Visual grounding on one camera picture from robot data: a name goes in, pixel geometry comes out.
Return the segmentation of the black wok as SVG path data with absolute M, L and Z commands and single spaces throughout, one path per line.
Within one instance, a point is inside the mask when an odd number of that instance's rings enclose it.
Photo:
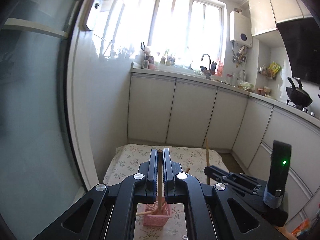
M 286 87 L 286 92 L 287 96 L 293 102 L 293 104 L 300 109 L 309 107 L 312 104 L 313 100 L 310 95 L 303 89 L 300 78 L 295 77 L 295 80 L 298 82 L 298 87 L 295 86 L 295 83 L 290 77 L 287 77 L 287 80 L 291 84 L 291 87 Z

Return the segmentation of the white water heater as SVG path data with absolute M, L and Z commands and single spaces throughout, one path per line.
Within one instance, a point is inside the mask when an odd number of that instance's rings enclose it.
M 248 48 L 252 47 L 250 19 L 237 11 L 232 11 L 230 13 L 229 40 Z

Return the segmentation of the pink plastic utensil basket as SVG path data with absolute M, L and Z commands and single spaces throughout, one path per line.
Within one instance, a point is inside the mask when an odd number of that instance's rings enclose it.
M 159 210 L 157 202 L 144 204 L 143 212 L 148 212 L 148 214 L 143 215 L 144 226 L 164 227 L 171 217 L 171 206 L 164 202 L 161 210 Z

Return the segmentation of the red snack packaging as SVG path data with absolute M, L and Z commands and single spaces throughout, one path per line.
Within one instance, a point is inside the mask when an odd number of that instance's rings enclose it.
M 294 235 L 296 238 L 298 238 L 299 236 L 305 235 L 309 229 L 311 228 L 311 223 L 310 223 L 310 219 L 306 218 L 305 220 L 303 220 L 299 226 L 297 226 L 292 232 L 291 234 Z

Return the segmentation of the yellow snack bag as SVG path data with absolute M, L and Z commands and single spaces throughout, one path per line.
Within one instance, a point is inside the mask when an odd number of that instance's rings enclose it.
M 272 62 L 267 68 L 268 76 L 274 77 L 280 70 L 281 70 L 281 66 L 276 62 Z

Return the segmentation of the clear plastic bottle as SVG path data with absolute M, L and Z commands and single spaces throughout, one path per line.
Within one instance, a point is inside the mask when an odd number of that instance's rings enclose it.
M 239 72 L 239 82 L 245 82 L 246 81 L 246 72 L 245 70 L 240 70 Z

